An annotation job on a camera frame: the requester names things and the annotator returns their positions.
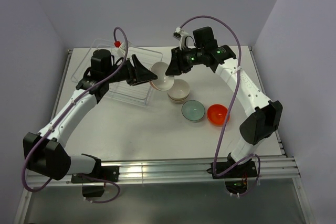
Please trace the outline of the white orange bowl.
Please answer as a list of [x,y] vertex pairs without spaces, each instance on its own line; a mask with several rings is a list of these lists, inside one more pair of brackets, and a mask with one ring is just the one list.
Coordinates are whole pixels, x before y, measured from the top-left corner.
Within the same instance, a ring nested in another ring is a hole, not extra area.
[[164,62],[156,62],[152,65],[150,71],[157,75],[157,79],[150,81],[150,85],[159,91],[168,91],[174,84],[174,77],[165,74],[168,64]]

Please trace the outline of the cream bowl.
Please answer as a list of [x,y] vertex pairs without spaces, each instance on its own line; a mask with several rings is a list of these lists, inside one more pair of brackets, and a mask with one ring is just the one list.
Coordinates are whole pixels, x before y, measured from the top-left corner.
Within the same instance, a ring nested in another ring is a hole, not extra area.
[[186,81],[175,79],[173,86],[169,89],[167,94],[176,99],[180,99],[189,95],[190,90],[190,85]]
[[171,97],[169,94],[167,96],[168,96],[169,100],[174,104],[183,104],[188,100],[188,97],[189,97],[189,95],[187,95],[186,97],[176,99],[174,97]]

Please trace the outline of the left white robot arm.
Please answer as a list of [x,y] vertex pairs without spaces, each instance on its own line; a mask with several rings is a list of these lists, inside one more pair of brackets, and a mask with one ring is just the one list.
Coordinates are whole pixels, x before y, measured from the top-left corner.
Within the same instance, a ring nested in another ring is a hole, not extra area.
[[27,133],[24,137],[24,169],[54,180],[70,174],[83,174],[91,182],[98,181],[103,177],[101,159],[88,154],[69,156],[65,147],[71,134],[102,100],[111,83],[125,81],[130,86],[137,86],[156,79],[157,75],[136,55],[115,60],[106,49],[94,51],[90,66],[66,105],[38,133]]

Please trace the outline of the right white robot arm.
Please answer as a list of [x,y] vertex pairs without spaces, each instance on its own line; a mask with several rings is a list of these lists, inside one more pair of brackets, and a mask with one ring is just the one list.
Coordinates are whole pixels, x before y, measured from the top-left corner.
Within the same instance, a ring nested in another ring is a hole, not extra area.
[[189,34],[183,29],[178,27],[173,36],[180,45],[171,50],[171,62],[165,74],[179,76],[191,71],[193,66],[205,65],[221,77],[233,91],[233,99],[244,108],[247,118],[239,127],[240,140],[229,155],[232,161],[227,164],[230,175],[240,176],[246,168],[245,158],[278,129],[282,104],[262,93],[240,67],[239,57],[232,49],[218,45],[210,27],[193,31],[194,48],[186,45]]

